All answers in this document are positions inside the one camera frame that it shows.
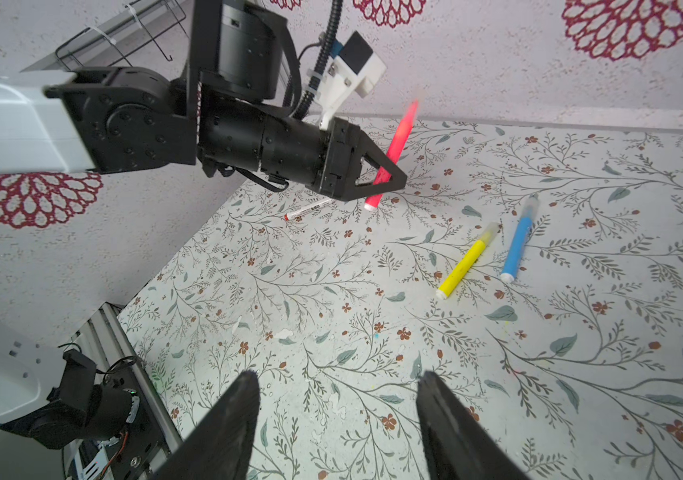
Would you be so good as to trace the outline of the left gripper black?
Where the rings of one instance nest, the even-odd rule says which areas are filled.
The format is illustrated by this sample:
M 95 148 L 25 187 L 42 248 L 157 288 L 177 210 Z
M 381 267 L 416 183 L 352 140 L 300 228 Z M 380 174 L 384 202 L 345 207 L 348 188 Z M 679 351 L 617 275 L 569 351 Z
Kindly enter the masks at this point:
M 397 191 L 407 174 L 361 128 L 304 122 L 308 108 L 287 21 L 248 1 L 197 1 L 187 57 L 187 114 L 205 173 L 237 172 L 272 191 L 302 184 L 334 200 Z M 363 164 L 375 179 L 359 182 Z

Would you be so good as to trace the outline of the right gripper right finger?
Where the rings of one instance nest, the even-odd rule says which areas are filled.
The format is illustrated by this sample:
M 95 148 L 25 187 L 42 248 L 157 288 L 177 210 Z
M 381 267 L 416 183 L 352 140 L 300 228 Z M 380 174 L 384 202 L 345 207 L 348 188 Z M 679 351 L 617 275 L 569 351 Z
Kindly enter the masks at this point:
M 431 479 L 527 477 L 435 372 L 419 379 L 417 415 Z

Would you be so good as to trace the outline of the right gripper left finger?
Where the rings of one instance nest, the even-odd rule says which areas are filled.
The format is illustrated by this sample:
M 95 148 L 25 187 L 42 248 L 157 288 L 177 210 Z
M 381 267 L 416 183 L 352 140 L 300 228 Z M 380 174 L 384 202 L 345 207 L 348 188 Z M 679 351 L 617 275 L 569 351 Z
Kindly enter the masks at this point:
M 247 478 L 259 410 L 257 375 L 250 370 L 243 371 L 152 477 L 166 480 Z

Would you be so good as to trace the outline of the pink highlighter pen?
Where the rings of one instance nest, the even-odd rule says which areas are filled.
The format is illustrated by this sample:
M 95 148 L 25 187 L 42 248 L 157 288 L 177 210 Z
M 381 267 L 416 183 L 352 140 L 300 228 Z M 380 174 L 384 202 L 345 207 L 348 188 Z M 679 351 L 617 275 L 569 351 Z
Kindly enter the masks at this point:
M 413 124 L 415 124 L 415 119 L 417 119 L 417 111 L 419 111 L 418 99 L 413 101 L 411 106 L 409 106 L 409 110 L 407 110 L 407 113 L 405 113 L 405 116 L 403 116 L 403 119 L 401 119 L 401 122 L 397 125 L 393 140 L 391 140 L 391 144 L 389 144 L 387 158 L 395 165 L 399 163 L 401 154 L 403 154 L 403 150 L 405 150 L 405 146 L 407 146 L 407 141 L 409 141 L 409 136 L 411 136 L 411 131 L 413 131 Z M 391 180 L 391 174 L 389 174 L 385 168 L 379 168 L 379 172 L 377 172 L 377 177 L 375 177 L 375 182 L 373 183 L 379 185 L 381 183 L 387 183 L 389 180 Z M 381 198 L 383 198 L 381 194 L 367 197 L 367 200 L 365 200 L 365 210 L 371 212 L 377 210 L 377 208 L 379 208 L 379 203 L 381 203 Z

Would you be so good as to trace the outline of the yellow highlighter pen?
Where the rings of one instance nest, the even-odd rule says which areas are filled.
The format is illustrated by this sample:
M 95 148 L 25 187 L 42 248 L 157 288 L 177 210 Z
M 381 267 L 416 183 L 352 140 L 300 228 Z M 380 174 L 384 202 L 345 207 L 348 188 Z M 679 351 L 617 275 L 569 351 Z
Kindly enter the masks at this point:
M 457 289 L 457 286 L 459 286 L 459 283 L 463 281 L 463 278 L 465 278 L 465 275 L 467 275 L 467 272 L 471 270 L 471 267 L 475 265 L 475 262 L 477 262 L 477 259 L 479 259 L 479 256 L 487 250 L 487 247 L 489 247 L 489 244 L 493 242 L 493 239 L 495 239 L 495 236 L 499 234 L 499 229 L 501 229 L 501 226 L 498 223 L 491 223 L 487 228 L 485 228 L 485 231 L 479 235 L 479 238 L 473 242 L 473 245 L 471 245 L 471 248 L 469 248 L 469 251 L 467 251 L 467 254 L 463 256 L 463 259 L 459 261 L 459 264 L 455 266 L 455 269 L 451 271 L 451 274 L 447 276 L 447 279 L 443 281 L 443 284 L 439 286 L 439 289 L 437 289 L 437 292 L 435 292 L 435 296 L 441 300 L 445 300 L 455 292 L 455 289 Z

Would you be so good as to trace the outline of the white pen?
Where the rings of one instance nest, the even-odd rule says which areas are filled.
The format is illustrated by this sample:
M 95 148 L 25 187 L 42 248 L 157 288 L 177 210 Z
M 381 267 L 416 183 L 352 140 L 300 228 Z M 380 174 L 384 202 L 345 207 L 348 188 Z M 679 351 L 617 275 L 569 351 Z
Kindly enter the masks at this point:
M 303 206 L 297 210 L 288 212 L 287 214 L 285 214 L 285 216 L 283 216 L 283 218 L 285 221 L 295 220 L 296 218 L 299 218 L 299 216 L 301 216 L 301 215 L 303 215 L 303 214 L 305 214 L 305 213 L 307 213 L 313 209 L 325 206 L 326 204 L 329 204 L 331 202 L 332 202 L 332 199 L 330 199 L 330 198 L 327 198 L 325 200 L 320 200 L 320 201 L 311 203 L 307 206 Z

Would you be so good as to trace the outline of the blue pen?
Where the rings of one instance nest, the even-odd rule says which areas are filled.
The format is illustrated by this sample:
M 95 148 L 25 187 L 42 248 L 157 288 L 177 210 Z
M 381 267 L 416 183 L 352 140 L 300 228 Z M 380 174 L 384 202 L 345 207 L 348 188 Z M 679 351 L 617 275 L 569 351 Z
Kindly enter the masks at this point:
M 505 265 L 503 265 L 503 270 L 501 270 L 501 275 L 499 275 L 499 278 L 501 278 L 501 281 L 505 284 L 511 284 L 517 279 L 517 272 L 519 272 L 519 266 L 521 266 L 523 251 L 525 251 L 525 245 L 527 245 L 529 232 L 531 232 L 531 228 L 533 228 L 537 210 L 539 210 L 539 196 L 533 194 L 527 198 L 525 205 L 523 205 L 521 218 L 519 218 L 519 224 L 517 224 L 517 229 L 515 229 L 513 241 L 511 241 L 511 246 L 509 246 Z

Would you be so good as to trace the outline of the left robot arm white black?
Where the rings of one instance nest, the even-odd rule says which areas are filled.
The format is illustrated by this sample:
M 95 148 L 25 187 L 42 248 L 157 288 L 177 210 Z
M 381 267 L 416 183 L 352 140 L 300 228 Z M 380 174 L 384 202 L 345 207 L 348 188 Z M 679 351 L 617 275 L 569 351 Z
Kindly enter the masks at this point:
M 307 84 L 284 17 L 249 1 L 199 1 L 180 78 L 138 67 L 24 72 L 0 80 L 0 217 L 71 213 L 99 174 L 200 165 L 281 192 L 336 201 L 397 191 L 395 158 L 336 117 L 385 73 L 353 34 L 336 41 L 331 5 Z M 259 390 L 246 372 L 188 445 L 161 422 L 139 360 L 99 369 L 80 348 L 43 346 L 0 322 L 0 430 L 58 450 L 72 479 L 245 478 Z

